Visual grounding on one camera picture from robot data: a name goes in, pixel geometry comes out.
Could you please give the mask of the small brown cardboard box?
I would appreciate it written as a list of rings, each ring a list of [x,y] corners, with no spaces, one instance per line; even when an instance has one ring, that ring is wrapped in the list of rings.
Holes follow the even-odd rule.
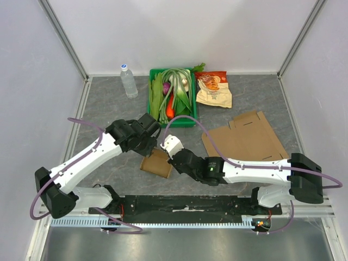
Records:
[[[164,151],[154,148],[149,157],[143,158],[140,170],[163,178],[169,178],[172,165],[168,163],[168,160],[169,156]]]

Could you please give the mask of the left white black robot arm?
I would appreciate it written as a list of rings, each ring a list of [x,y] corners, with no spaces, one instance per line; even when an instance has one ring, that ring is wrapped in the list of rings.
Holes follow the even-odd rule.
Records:
[[[50,170],[35,171],[38,194],[48,214],[59,219],[74,209],[100,208],[108,214],[119,209],[119,196],[109,185],[95,188],[78,186],[99,166],[128,151],[148,157],[157,145],[160,124],[148,113],[138,120],[116,120],[106,129],[98,128],[99,137],[68,161]]]

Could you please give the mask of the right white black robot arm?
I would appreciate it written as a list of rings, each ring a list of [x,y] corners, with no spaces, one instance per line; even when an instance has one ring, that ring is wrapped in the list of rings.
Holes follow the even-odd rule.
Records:
[[[265,187],[252,190],[248,205],[255,214],[291,200],[308,204],[322,204],[324,201],[321,167],[301,153],[276,161],[201,158],[185,148],[170,151],[168,155],[168,162],[179,173],[185,173],[202,184],[265,183]]]

